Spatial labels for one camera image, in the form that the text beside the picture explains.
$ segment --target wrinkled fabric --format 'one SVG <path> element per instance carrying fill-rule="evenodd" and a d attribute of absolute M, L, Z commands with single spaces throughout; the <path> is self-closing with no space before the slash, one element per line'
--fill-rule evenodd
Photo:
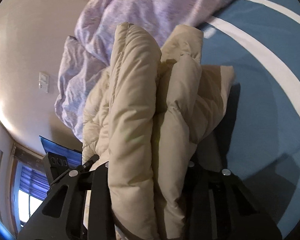
<path fill-rule="evenodd" d="M 144 28 L 161 47 L 178 24 L 197 26 L 203 23 L 218 9 L 232 0 L 90 0 L 75 27 L 75 37 L 85 50 L 94 57 L 94 63 L 81 64 L 86 76 L 72 72 L 71 64 L 67 70 L 67 60 L 63 60 L 59 73 L 60 95 L 55 104 L 57 116 L 70 127 L 74 134 L 82 138 L 82 111 L 86 95 L 90 92 L 89 75 L 97 74 L 109 66 L 114 44 L 114 33 L 118 24 L 131 22 Z M 76 49 L 65 51 L 75 53 Z"/>
<path fill-rule="evenodd" d="M 88 96 L 83 162 L 109 161 L 114 220 L 129 240 L 183 236 L 188 163 L 223 118 L 234 80 L 232 67 L 200 65 L 202 38 L 179 25 L 160 50 L 141 27 L 118 25 L 110 67 Z"/>

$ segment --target white curved line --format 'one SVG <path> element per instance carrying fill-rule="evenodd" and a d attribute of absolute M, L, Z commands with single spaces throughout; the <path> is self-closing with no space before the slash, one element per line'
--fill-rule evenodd
<path fill-rule="evenodd" d="M 215 17 L 207 22 L 233 38 L 264 66 L 286 93 L 300 117 L 300 81 L 288 66 L 266 46 L 231 23 Z"/>
<path fill-rule="evenodd" d="M 296 14 L 295 12 L 289 10 L 288 8 L 285 8 L 284 6 L 271 2 L 269 0 L 246 0 L 246 1 L 251 1 L 251 2 L 255 2 L 255 3 L 259 3 L 259 4 L 263 4 L 273 10 L 276 10 L 286 16 L 288 16 L 289 18 L 291 18 L 292 20 L 296 21 L 297 23 L 300 24 L 300 15 Z"/>

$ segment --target light switch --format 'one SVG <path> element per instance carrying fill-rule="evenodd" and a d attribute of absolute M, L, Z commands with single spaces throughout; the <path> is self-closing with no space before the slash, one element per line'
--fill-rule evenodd
<path fill-rule="evenodd" d="M 39 73 L 39 89 L 46 93 L 49 91 L 49 75 L 43 72 Z"/>

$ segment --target window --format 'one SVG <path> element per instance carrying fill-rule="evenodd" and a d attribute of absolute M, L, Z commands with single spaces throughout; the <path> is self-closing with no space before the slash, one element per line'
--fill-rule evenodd
<path fill-rule="evenodd" d="M 19 218 L 21 227 L 23 227 L 43 201 L 32 197 L 28 193 L 25 193 L 19 189 L 18 202 Z"/>

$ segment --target beige fabric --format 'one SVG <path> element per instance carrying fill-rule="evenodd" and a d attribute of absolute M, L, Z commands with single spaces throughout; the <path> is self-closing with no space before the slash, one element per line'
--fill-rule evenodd
<path fill-rule="evenodd" d="M 115 222 L 130 240 L 182 238 L 188 162 L 224 116 L 234 79 L 232 67 L 200 65 L 202 38 L 179 25 L 160 51 L 142 28 L 119 25 L 110 68 L 88 96 L 83 161 L 109 160 Z"/>

